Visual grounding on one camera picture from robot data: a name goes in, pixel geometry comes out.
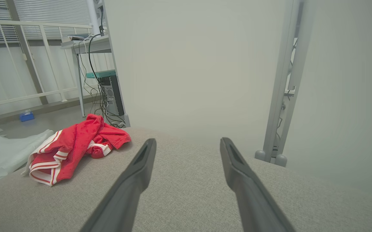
red clothing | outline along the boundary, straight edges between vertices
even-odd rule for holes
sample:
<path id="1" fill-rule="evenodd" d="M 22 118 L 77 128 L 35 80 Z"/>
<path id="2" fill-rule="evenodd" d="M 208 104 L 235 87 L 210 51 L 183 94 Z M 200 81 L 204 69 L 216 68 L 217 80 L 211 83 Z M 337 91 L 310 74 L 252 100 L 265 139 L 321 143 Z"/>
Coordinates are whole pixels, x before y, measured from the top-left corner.
<path id="1" fill-rule="evenodd" d="M 106 124 L 101 116 L 89 114 L 85 121 L 56 132 L 36 148 L 23 173 L 53 186 L 70 179 L 85 154 L 101 158 L 130 140 L 127 132 Z"/>

gray couch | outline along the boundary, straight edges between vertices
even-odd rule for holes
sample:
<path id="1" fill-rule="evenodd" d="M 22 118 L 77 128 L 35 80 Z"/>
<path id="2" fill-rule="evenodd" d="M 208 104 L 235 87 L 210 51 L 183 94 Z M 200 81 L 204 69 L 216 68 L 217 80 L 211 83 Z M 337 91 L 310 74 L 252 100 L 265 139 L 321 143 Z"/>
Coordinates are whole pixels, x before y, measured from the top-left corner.
<path id="1" fill-rule="evenodd" d="M 21 176 L 22 170 L 1 179 L 0 231 L 78 231 L 148 138 L 156 138 L 157 152 L 133 231 L 242 231 L 218 148 L 150 130 L 125 130 L 132 142 L 101 159 L 84 157 L 72 179 L 53 187 Z M 372 232 L 371 195 L 246 161 L 298 232 Z"/>

cable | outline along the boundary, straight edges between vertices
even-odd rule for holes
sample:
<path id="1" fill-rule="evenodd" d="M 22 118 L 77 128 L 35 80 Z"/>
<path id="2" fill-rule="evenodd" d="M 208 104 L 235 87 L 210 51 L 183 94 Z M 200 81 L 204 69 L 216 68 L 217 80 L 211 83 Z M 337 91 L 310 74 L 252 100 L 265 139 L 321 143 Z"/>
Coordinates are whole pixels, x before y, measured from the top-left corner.
<path id="1" fill-rule="evenodd" d="M 103 8 L 100 9 L 102 12 L 102 16 L 100 16 L 100 26 L 102 27 L 102 32 L 103 32 Z"/>
<path id="2" fill-rule="evenodd" d="M 90 67 L 92 68 L 92 71 L 93 71 L 93 74 L 95 75 L 95 78 L 96 80 L 98 81 L 98 90 L 101 94 L 101 103 L 100 103 L 100 110 L 102 111 L 102 116 L 109 122 L 110 125 L 112 126 L 115 126 L 113 123 L 114 122 L 123 122 L 125 125 L 126 125 L 126 122 L 121 118 L 119 117 L 118 115 L 115 115 L 114 113 L 111 113 L 111 112 L 107 112 L 107 98 L 106 98 L 106 93 L 103 92 L 103 90 L 100 88 L 100 78 L 97 77 L 96 75 L 96 72 L 95 72 L 95 69 L 93 68 L 93 65 L 92 65 L 92 60 L 90 58 L 90 46 L 92 44 L 92 41 L 95 37 L 99 36 L 100 34 L 97 34 L 97 35 L 94 35 L 90 41 L 89 41 L 89 51 L 88 51 L 88 54 L 89 54 L 89 63 L 90 63 Z M 113 120 L 111 117 L 108 116 L 108 114 L 111 114 L 113 116 L 116 116 L 118 117 L 121 121 L 118 121 L 118 120 Z"/>
<path id="3" fill-rule="evenodd" d="M 279 117 L 279 119 L 280 119 L 280 122 L 279 122 L 279 124 L 277 125 L 277 128 L 280 127 L 280 125 L 282 124 L 282 121 L 283 121 L 283 119 L 282 119 L 281 117 Z"/>
<path id="4" fill-rule="evenodd" d="M 298 39 L 296 39 L 296 41 L 295 41 L 295 45 L 293 45 L 293 48 L 292 48 L 292 53 L 293 53 L 293 50 L 295 50 L 295 48 L 296 48 L 296 45 L 298 44 L 298 40 L 299 40 L 299 38 Z M 293 63 L 292 63 L 292 57 L 291 57 L 291 59 L 289 60 L 290 61 L 290 64 L 292 65 L 292 68 L 293 68 Z"/>
<path id="5" fill-rule="evenodd" d="M 84 41 L 80 41 L 79 42 L 79 54 L 80 54 L 80 44 L 82 43 L 82 42 L 84 42 Z M 90 108 L 90 112 L 92 112 L 92 109 L 93 109 L 93 106 L 95 105 L 95 102 L 93 101 L 93 93 L 92 93 L 92 91 L 93 90 L 95 90 L 96 91 L 96 95 L 95 95 L 95 99 L 96 99 L 96 97 L 98 96 L 98 90 L 96 90 L 95 88 L 93 88 L 92 86 L 90 86 L 89 84 L 87 84 L 87 82 L 86 82 L 86 78 L 87 78 L 87 75 L 86 75 L 86 73 L 87 73 L 87 69 L 86 69 L 86 67 L 84 66 L 84 63 L 83 63 L 83 59 L 81 59 L 81 63 L 82 63 L 82 65 L 83 65 L 83 68 L 84 68 L 84 70 L 85 70 L 85 72 L 83 73 L 83 71 L 82 71 L 82 69 L 81 69 L 81 67 L 80 67 L 80 65 L 79 65 L 79 69 L 80 69 L 80 72 L 81 72 L 81 74 L 84 76 L 84 84 L 83 84 L 83 88 L 84 88 L 84 90 L 88 93 L 88 94 L 90 94 L 90 96 L 92 97 L 92 107 Z M 89 91 L 87 91 L 87 89 L 86 89 L 86 87 L 85 87 L 85 84 L 86 85 L 88 85 L 90 88 L 92 88 L 91 90 L 90 90 L 90 92 Z"/>

desk leg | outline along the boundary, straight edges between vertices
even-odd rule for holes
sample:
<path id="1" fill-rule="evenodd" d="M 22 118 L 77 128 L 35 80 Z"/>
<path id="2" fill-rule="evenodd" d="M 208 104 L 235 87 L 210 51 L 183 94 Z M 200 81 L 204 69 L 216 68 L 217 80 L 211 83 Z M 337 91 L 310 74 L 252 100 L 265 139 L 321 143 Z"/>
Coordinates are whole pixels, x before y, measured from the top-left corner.
<path id="1" fill-rule="evenodd" d="M 82 79 L 80 77 L 80 62 L 79 54 L 73 53 L 73 66 L 74 66 L 74 75 L 76 77 L 77 92 L 79 93 L 80 100 L 80 109 L 82 110 L 82 117 L 86 117 L 83 107 L 83 90 L 82 90 Z"/>

white cloth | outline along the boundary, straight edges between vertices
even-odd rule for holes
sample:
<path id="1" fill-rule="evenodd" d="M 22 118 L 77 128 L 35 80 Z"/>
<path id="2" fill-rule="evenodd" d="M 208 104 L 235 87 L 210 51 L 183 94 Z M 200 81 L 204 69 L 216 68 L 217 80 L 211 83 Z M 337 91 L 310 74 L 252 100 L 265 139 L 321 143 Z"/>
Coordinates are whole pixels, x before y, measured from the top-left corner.
<path id="1" fill-rule="evenodd" d="M 0 136 L 0 178 L 26 163 L 33 150 L 52 134 L 52 130 L 46 130 L 23 139 L 7 139 Z"/>

